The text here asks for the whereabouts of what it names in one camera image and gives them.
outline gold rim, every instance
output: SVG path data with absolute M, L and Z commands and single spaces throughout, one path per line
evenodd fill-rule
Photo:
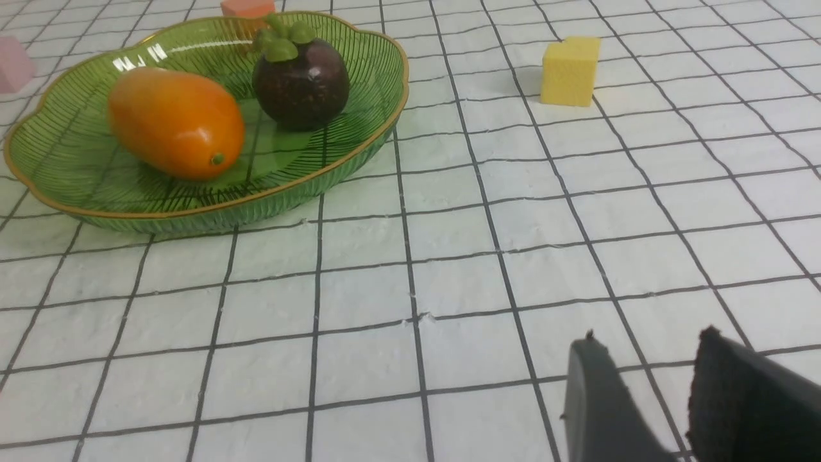
M 170 25 L 169 27 L 158 30 L 157 32 L 149 35 L 148 37 L 142 39 L 137 44 L 134 44 L 134 45 L 132 45 L 128 48 L 118 49 L 118 50 L 113 50 L 113 51 L 109 51 L 109 52 L 106 52 L 106 53 L 98 54 L 98 55 L 93 56 L 91 58 L 88 58 L 88 59 L 86 59 L 82 62 L 78 62 L 73 67 L 67 69 L 57 79 L 55 79 L 54 82 L 52 82 L 52 84 L 48 87 L 48 89 L 43 93 L 43 96 L 40 98 L 40 101 L 37 103 L 37 108 L 35 108 L 34 111 L 32 111 L 32 113 L 25 116 L 22 120 L 20 120 L 18 123 L 16 123 L 14 125 L 14 127 L 12 127 L 11 130 L 8 132 L 8 134 L 6 136 L 6 140 L 3 142 L 3 157 L 6 160 L 6 165 L 8 165 L 8 168 L 11 170 L 11 173 L 13 173 L 14 176 L 17 177 L 17 179 L 19 179 L 23 184 L 25 184 L 31 190 L 31 193 L 34 194 L 34 196 L 37 197 L 46 206 L 49 206 L 53 209 L 60 210 L 61 212 L 67 213 L 69 215 L 83 215 L 83 216 L 90 216 L 90 217 L 96 217 L 96 218 L 108 218 L 108 219 L 165 219 L 165 218 L 175 218 L 175 217 L 181 217 L 181 216 L 187 216 L 187 215 L 197 215 L 197 214 L 202 214 L 202 213 L 211 212 L 211 211 L 215 211 L 215 210 L 226 209 L 226 208 L 229 208 L 229 207 L 244 204 L 246 202 L 255 201 L 257 199 L 261 199 L 261 198 L 266 197 L 266 196 L 271 196 L 272 194 L 277 194 L 278 192 L 286 191 L 287 189 L 291 189 L 293 187 L 299 186 L 303 182 L 307 182 L 307 181 L 309 181 L 313 178 L 316 178 L 320 175 L 323 175 L 325 173 L 328 173 L 328 172 L 338 168 L 339 166 L 341 166 L 342 164 L 344 164 L 348 160 L 352 159 L 354 156 L 358 155 L 366 147 L 370 146 L 377 138 L 379 138 L 380 136 L 382 136 L 384 134 L 384 132 L 397 120 L 397 118 L 399 118 L 399 114 L 405 108 L 405 104 L 407 103 L 407 100 L 408 100 L 408 94 L 410 93 L 410 87 L 409 87 L 410 63 L 408 62 L 408 57 L 405 53 L 405 50 L 402 48 L 402 46 L 396 40 L 388 37 L 387 35 L 381 34 L 379 32 L 373 32 L 373 31 L 370 31 L 370 30 L 359 30 L 359 29 L 356 28 L 356 26 L 352 25 L 348 21 L 345 21 L 342 18 L 333 16 L 333 15 L 329 15 L 328 13 L 295 11 L 295 12 L 283 12 L 281 14 L 283 14 L 283 15 L 310 14 L 310 15 L 317 15 L 317 16 L 326 16 L 328 18 L 331 18 L 335 21 L 338 21 L 338 22 L 342 23 L 343 25 L 345 25 L 348 28 L 354 30 L 358 34 L 368 34 L 368 35 L 376 35 L 378 37 L 382 37 L 383 39 L 386 39 L 387 41 L 391 42 L 391 44 L 393 44 L 393 46 L 395 46 L 397 48 L 397 50 L 399 50 L 399 54 L 401 55 L 402 62 L 405 64 L 405 69 L 404 69 L 404 72 L 402 73 L 402 88 L 403 88 L 402 97 L 401 97 L 401 100 L 400 100 L 399 104 L 397 105 L 396 109 L 391 114 L 391 116 L 388 118 L 388 120 L 385 121 L 384 124 L 382 124 L 381 127 L 379 127 L 379 129 L 377 129 L 374 132 L 373 135 L 371 135 L 370 138 L 365 140 L 362 144 L 360 144 L 359 146 L 354 148 L 354 150 L 352 150 L 350 153 L 348 153 L 347 155 L 345 155 L 341 159 L 337 160 L 333 164 L 330 164 L 330 165 L 328 165 L 328 166 L 326 166 L 326 167 L 324 167 L 320 170 L 317 170 L 313 173 L 310 173 L 308 175 L 305 175 L 304 177 L 302 177 L 298 180 L 294 180 L 292 182 L 289 182 L 289 183 L 283 184 L 281 186 L 277 186 L 277 187 L 268 189 L 266 191 L 257 192 L 256 194 L 253 194 L 251 196 L 245 196 L 245 197 L 242 197 L 241 199 L 235 199 L 233 201 L 223 202 L 221 204 L 216 204 L 216 205 L 213 205 L 213 206 L 200 207 L 200 208 L 196 208 L 196 209 L 192 209 L 192 210 L 180 210 L 180 211 L 173 211 L 173 212 L 154 212 L 154 213 L 141 214 L 141 213 L 121 213 L 121 212 L 103 212 L 103 211 L 99 211 L 99 210 L 87 210 L 87 209 L 81 209 L 79 207 L 74 207 L 74 206 L 65 206 L 63 204 L 60 204 L 59 202 L 55 202 L 51 198 L 49 198 L 48 196 L 45 196 L 37 188 L 37 186 L 31 181 L 31 179 L 26 177 L 14 165 L 14 162 L 11 161 L 11 153 L 9 151 L 9 146 L 11 145 L 11 139 L 14 137 L 15 132 L 26 121 L 28 121 L 30 118 L 34 117 L 35 115 L 37 115 L 37 113 L 39 113 L 40 109 L 44 106 L 46 99 L 49 97 L 49 94 L 51 93 L 51 91 L 60 82 L 60 80 L 62 80 L 62 78 L 64 76 L 66 76 L 69 72 L 73 71 L 74 69 L 77 69 L 78 67 L 86 64 L 89 61 L 99 59 L 99 58 L 102 58 L 102 57 L 105 57 L 105 56 L 111 56 L 111 55 L 114 55 L 114 54 L 118 54 L 118 53 L 121 53 L 124 50 L 138 48 L 141 45 L 149 42 L 151 39 L 156 38 L 158 35 L 161 35 L 163 32 L 166 32 L 168 30 L 173 30 L 173 29 L 176 29 L 177 27 L 181 27 L 181 26 L 184 26 L 184 25 L 189 25 L 189 24 L 196 23 L 196 22 L 213 21 L 214 19 L 221 17 L 221 16 L 212 16 L 212 17 L 198 18 L 198 19 L 194 19 L 194 20 L 191 20 L 191 21 L 185 21 L 185 22 L 181 22 L 181 23 L 175 24 L 175 25 Z M 260 18 L 232 18 L 232 19 L 238 19 L 238 20 L 247 21 L 247 22 L 256 22 L 256 21 L 260 20 Z

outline toy fruit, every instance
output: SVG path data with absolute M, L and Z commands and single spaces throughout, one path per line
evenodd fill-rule
M 108 94 L 108 125 L 123 147 L 175 178 L 207 181 L 229 169 L 245 139 L 236 100 L 188 72 L 137 67 Z
M 322 127 L 345 108 L 351 83 L 345 62 L 307 23 L 284 25 L 275 13 L 257 31 L 262 52 L 253 86 L 263 111 L 287 130 Z

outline white tablecloth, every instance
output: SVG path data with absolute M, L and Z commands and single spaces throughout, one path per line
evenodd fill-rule
M 0 461 L 567 460 L 593 329 L 683 460 L 699 332 L 821 381 L 821 2 L 286 0 L 398 39 L 395 140 L 325 197 L 162 240 L 0 168 Z M 218 0 L 0 2 L 37 77 Z M 603 37 L 592 107 L 538 102 Z

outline pink block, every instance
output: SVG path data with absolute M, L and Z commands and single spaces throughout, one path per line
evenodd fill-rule
M 16 93 L 34 77 L 34 62 L 15 37 L 0 36 L 0 93 Z

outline mangosteen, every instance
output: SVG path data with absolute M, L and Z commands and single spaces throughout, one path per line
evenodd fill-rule
M 252 85 L 262 110 L 294 132 L 312 131 L 331 122 L 348 102 L 351 83 L 345 61 L 304 21 L 290 27 L 276 13 L 257 31 L 254 47 L 262 52 Z

